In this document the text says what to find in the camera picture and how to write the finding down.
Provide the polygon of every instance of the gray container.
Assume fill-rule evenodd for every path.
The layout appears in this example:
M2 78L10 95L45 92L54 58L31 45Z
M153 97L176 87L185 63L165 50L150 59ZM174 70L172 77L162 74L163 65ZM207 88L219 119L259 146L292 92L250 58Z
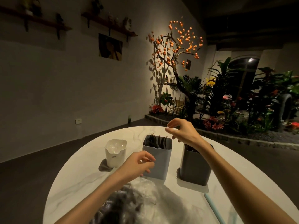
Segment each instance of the gray container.
M179 179L183 181L205 186L209 180L211 168L198 151L184 144L184 152L178 174Z
M169 161L170 161L170 155L172 150L172 140L170 138L165 138L166 140L166 148L167 149L161 149L161 148L155 148L145 145L145 141L150 137L150 135L147 135L143 141L143 147L142 150L145 150L152 154L155 158L155 166L153 169L151 169L151 173L144 172L144 176L148 176L151 178L157 178L165 180L167 176Z

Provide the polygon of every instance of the tabletop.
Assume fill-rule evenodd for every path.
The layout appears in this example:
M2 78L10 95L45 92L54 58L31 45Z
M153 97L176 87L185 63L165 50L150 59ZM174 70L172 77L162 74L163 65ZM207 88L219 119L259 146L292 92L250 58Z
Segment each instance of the tabletop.
M65 163L52 184L45 205L43 224L56 222L88 196L110 174L109 172L100 172L98 169L102 160L106 158L104 147L108 140L126 140L126 157L128 157L132 152L142 150L143 140L150 133L170 136L164 127L130 127L109 132L80 148ZM213 145L218 154L299 223L299 211L296 206L266 174L229 148L210 139L207 139L207 141ZM207 186L200 186L178 179L176 172L181 164L183 143L173 140L172 147L164 185L178 196L198 207L201 210L203 223L219 223L204 197L204 193L208 193L223 220L226 223L232 223L234 208L213 171Z

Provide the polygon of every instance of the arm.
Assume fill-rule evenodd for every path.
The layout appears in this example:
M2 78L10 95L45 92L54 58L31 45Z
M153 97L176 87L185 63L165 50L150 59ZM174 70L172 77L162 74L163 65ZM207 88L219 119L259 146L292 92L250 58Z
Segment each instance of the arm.
M175 118L165 130L202 154L244 223L295 223L269 197L226 162L195 130L191 122Z
M155 158L147 151L132 153L122 166L55 224L89 223L114 191L120 190L138 176L143 176L144 171L150 173L150 168L155 166L153 161Z

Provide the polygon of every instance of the power socket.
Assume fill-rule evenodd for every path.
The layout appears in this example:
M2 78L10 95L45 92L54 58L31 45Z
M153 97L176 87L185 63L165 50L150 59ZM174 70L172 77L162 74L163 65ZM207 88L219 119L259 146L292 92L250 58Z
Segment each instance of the power socket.
M82 119L75 119L75 124L78 125L78 124L81 124L82 123Z

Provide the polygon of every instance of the brick edging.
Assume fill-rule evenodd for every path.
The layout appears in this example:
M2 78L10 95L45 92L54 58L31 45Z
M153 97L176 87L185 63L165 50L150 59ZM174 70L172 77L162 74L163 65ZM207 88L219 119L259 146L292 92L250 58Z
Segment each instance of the brick edging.
M144 117L148 120L151 120L155 123L162 124L166 126L168 121L159 119L157 117L145 114ZM299 144L292 144L292 143L282 143L282 142L266 142L248 138L240 138L234 137L226 134L215 133L211 131L205 131L201 129L196 129L197 132L202 136L207 136L210 139L218 139L222 141L226 141L228 143L236 143L236 144L244 144L244 145L252 145L252 146L259 146L259 147L272 147L272 148L282 148L282 149L290 149L290 150L299 150Z

